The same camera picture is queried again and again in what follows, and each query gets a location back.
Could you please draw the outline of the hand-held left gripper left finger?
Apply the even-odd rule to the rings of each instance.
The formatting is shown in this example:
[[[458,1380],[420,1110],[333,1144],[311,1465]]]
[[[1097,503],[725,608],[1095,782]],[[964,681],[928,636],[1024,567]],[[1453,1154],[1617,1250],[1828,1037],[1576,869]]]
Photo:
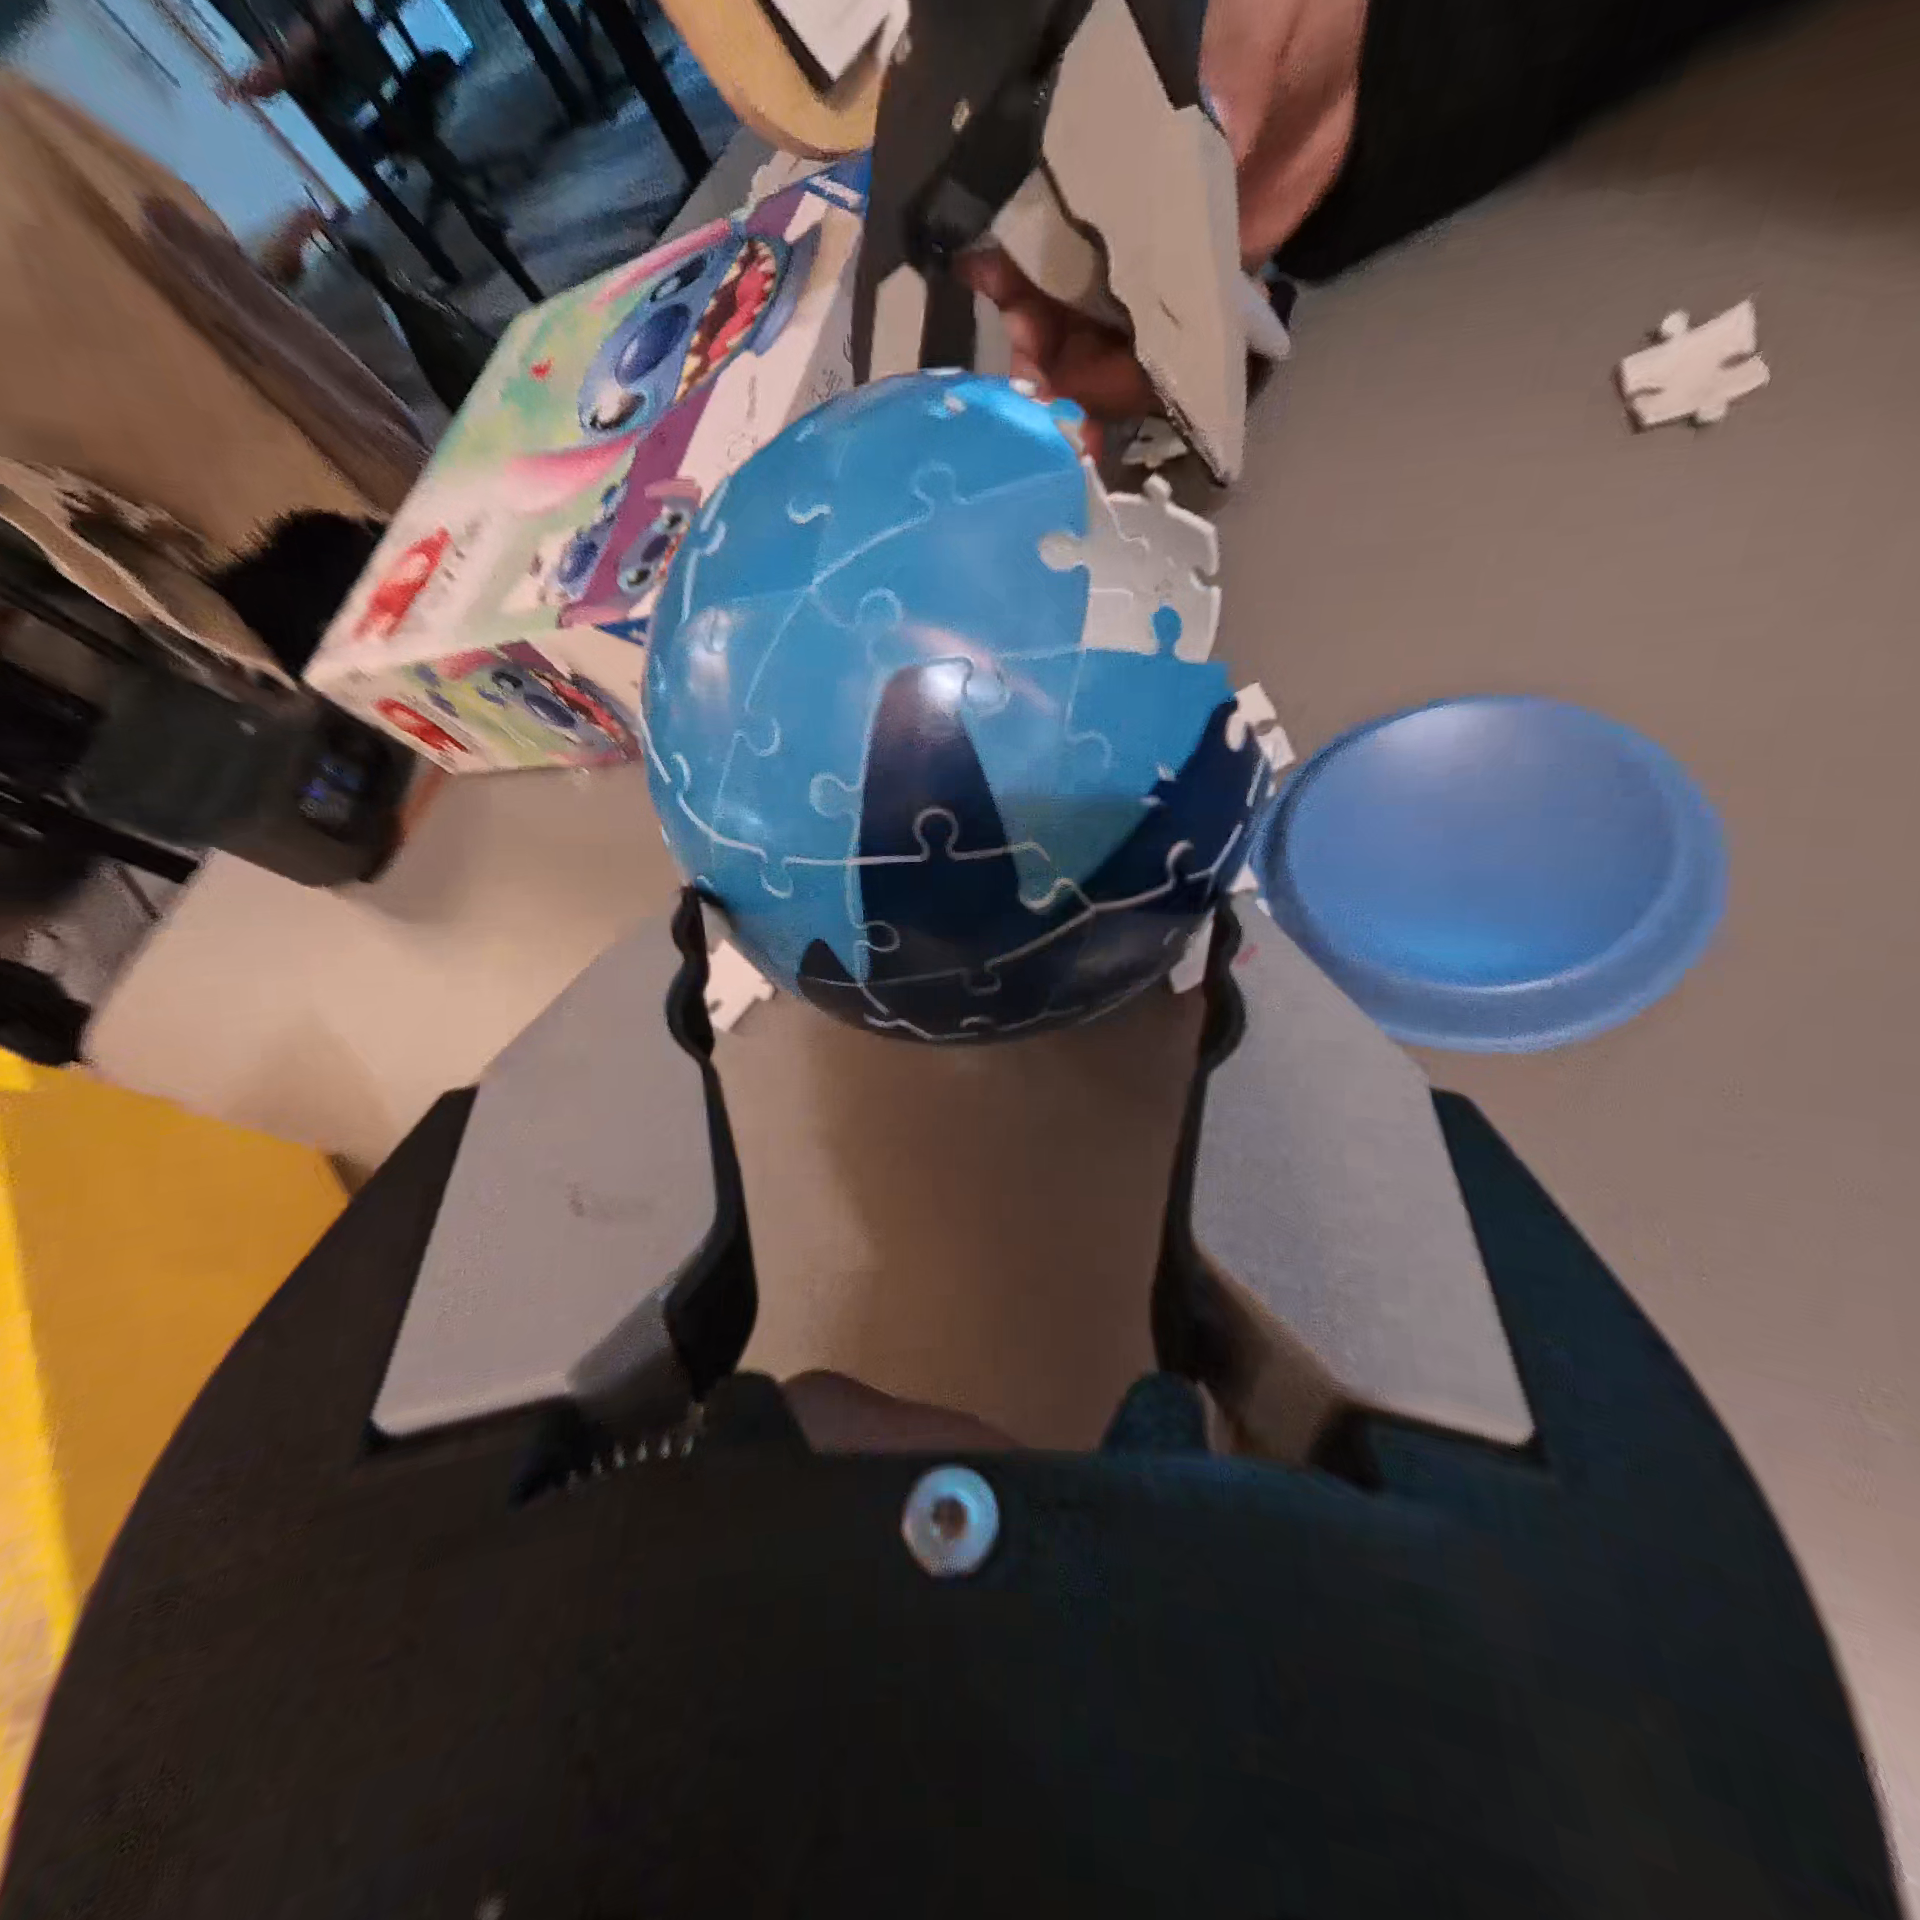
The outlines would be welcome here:
[[[372,1401],[387,1440],[549,1407],[640,1440],[735,1371],[754,1267],[706,1005],[725,932],[685,888],[481,1074]]]

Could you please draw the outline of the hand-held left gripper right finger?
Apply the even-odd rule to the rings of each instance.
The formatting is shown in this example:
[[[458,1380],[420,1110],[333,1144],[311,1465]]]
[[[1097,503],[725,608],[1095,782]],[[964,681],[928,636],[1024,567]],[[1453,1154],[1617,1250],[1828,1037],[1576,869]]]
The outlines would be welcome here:
[[[1155,1345],[1236,1449],[1395,1418],[1534,1422],[1425,1070],[1257,908],[1225,903],[1168,1190]]]

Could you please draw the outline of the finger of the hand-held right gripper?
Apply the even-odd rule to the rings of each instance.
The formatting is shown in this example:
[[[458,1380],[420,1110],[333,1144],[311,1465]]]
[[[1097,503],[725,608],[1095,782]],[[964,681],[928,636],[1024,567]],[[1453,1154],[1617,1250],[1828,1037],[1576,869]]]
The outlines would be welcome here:
[[[1217,483],[1244,459],[1236,161],[1174,25],[1164,78],[1134,3],[1090,3],[1041,133],[1041,169],[1102,264],[1164,417]]]

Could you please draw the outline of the blue plastic ball stand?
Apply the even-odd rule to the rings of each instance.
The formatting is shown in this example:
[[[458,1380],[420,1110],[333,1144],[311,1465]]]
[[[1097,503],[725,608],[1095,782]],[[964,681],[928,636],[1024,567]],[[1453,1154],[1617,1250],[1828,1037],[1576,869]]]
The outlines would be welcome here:
[[[1606,1037],[1705,958],[1714,806],[1652,738],[1546,698],[1385,714],[1295,763],[1253,845],[1277,928],[1391,1039],[1531,1054]]]

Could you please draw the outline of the blue puzzle ball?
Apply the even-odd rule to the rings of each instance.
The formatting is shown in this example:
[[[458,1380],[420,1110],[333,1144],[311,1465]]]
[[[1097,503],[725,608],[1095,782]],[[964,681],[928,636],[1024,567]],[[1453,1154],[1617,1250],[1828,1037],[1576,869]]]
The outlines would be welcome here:
[[[1217,570],[1211,519],[1109,490],[1066,400],[960,370],[832,397],[725,478],[658,602],[677,869],[860,1032],[1118,1012],[1202,952],[1277,782]]]

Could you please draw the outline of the colourful cartoon puzzle box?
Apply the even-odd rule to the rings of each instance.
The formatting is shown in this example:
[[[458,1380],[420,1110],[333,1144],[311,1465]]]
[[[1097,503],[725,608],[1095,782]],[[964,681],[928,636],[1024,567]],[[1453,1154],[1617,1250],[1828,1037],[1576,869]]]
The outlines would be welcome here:
[[[706,498],[850,390],[871,158],[520,314],[333,616],[304,683],[448,775],[640,755],[643,642]]]

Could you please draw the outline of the person's right hand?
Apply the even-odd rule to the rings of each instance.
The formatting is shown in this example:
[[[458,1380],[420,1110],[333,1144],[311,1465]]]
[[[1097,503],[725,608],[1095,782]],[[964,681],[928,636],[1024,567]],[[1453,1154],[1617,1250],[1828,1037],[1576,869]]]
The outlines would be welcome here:
[[[1211,3],[1200,80],[1236,158],[1240,263],[1260,275],[1333,190],[1356,127],[1365,3]],[[1010,379],[1074,400],[1087,419],[1158,417],[1161,403],[1117,329],[1046,296],[1004,252],[961,259],[995,306]]]

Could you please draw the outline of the wooden document stand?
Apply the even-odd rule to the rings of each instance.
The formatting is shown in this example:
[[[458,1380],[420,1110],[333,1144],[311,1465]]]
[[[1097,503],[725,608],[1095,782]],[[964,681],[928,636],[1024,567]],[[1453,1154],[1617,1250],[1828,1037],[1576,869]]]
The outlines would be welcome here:
[[[871,144],[894,53],[885,61],[866,56],[841,84],[818,91],[760,3],[661,3],[661,8],[737,121],[773,149],[832,161]]]

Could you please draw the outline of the yellow plastic bin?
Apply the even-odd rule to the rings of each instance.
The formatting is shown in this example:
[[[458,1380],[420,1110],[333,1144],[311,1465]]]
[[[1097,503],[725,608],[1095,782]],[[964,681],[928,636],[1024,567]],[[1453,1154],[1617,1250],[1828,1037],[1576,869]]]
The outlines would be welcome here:
[[[2,1834],[138,1490],[346,1199],[320,1151],[2,1054]]]

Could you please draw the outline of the black device with screen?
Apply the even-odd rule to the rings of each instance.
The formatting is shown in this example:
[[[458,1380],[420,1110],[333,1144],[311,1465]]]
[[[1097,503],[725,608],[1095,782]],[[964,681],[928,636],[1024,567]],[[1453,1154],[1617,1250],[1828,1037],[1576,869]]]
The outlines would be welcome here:
[[[309,689],[244,700],[138,676],[108,698],[67,794],[154,845],[346,888],[396,858],[414,775],[411,749]]]

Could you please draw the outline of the black cloth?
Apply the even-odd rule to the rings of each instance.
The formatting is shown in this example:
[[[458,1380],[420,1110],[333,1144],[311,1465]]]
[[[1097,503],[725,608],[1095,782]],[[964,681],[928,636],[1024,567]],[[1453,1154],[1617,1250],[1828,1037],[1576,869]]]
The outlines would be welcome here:
[[[387,520],[302,509],[208,573],[267,654],[299,681],[328,626],[372,562]]]

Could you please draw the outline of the beige cloth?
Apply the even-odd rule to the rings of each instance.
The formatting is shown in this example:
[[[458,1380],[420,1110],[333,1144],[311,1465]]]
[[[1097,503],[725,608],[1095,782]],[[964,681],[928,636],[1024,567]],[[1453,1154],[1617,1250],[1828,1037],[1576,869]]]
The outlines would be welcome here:
[[[210,207],[2,78],[2,528],[137,630],[299,683],[208,588],[281,516],[392,520],[426,465],[400,400]]]

